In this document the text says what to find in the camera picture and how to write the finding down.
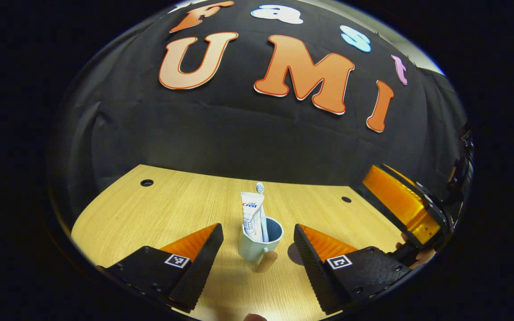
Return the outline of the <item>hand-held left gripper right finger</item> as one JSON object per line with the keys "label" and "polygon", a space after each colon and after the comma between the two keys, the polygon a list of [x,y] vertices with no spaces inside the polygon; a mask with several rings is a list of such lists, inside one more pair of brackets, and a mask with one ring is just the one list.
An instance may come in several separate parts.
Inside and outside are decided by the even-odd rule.
{"label": "hand-held left gripper right finger", "polygon": [[294,243],[322,311],[352,312],[379,299],[412,272],[377,247],[354,248],[304,224]]}

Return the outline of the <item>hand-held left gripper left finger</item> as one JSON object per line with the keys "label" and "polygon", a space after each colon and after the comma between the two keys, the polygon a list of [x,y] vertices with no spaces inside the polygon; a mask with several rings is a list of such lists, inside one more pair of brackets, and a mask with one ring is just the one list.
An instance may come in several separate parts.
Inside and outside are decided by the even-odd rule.
{"label": "hand-held left gripper left finger", "polygon": [[131,291],[189,313],[197,305],[223,242],[216,223],[157,249],[142,246],[98,269]]}

